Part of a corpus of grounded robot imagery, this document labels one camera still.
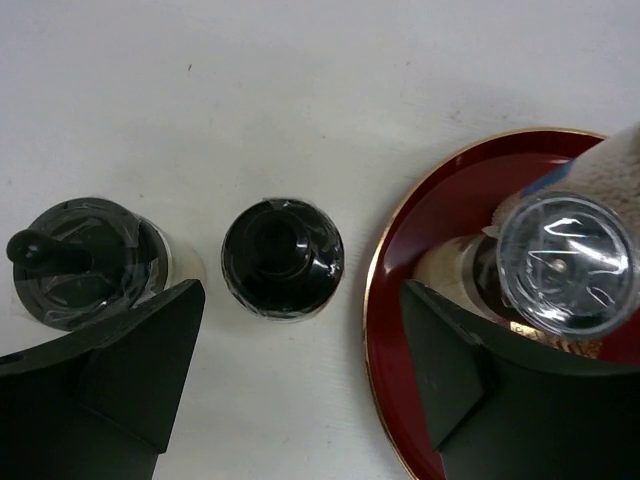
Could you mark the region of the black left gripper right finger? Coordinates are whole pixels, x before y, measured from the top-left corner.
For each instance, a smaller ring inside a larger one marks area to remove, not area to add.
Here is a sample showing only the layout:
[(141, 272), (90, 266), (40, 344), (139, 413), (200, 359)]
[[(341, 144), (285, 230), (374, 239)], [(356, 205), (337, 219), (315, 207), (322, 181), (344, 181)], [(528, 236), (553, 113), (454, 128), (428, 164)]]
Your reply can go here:
[(416, 281), (400, 289), (428, 436), (449, 479), (635, 479), (639, 370), (545, 346)]

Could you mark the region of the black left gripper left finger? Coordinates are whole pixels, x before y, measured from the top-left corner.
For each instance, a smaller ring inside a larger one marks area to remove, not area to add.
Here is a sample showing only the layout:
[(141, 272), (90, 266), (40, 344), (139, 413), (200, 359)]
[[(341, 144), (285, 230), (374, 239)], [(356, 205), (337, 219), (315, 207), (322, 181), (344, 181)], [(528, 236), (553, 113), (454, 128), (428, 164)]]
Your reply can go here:
[(192, 279), (1, 359), (4, 479), (149, 479), (167, 450), (200, 330)]

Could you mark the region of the tall grinder clear cap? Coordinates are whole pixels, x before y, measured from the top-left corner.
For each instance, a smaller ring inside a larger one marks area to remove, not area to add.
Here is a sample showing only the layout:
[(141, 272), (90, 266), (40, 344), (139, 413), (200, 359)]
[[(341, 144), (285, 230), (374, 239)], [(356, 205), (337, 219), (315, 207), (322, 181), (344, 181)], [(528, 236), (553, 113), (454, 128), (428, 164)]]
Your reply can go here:
[(413, 279), (462, 309), (592, 359), (639, 305), (639, 246), (607, 204), (568, 192), (519, 202), (498, 227), (426, 251)]

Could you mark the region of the bead jar silver lid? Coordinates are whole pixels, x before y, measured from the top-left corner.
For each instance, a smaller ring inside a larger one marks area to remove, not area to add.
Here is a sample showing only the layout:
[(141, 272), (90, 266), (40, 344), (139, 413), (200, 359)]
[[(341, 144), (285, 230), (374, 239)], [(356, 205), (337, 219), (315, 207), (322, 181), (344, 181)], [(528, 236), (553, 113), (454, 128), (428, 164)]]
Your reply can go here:
[(599, 201), (639, 233), (639, 125), (606, 138), (578, 157), (561, 164), (502, 201), (483, 232), (497, 238), (511, 212), (525, 199), (562, 191)]

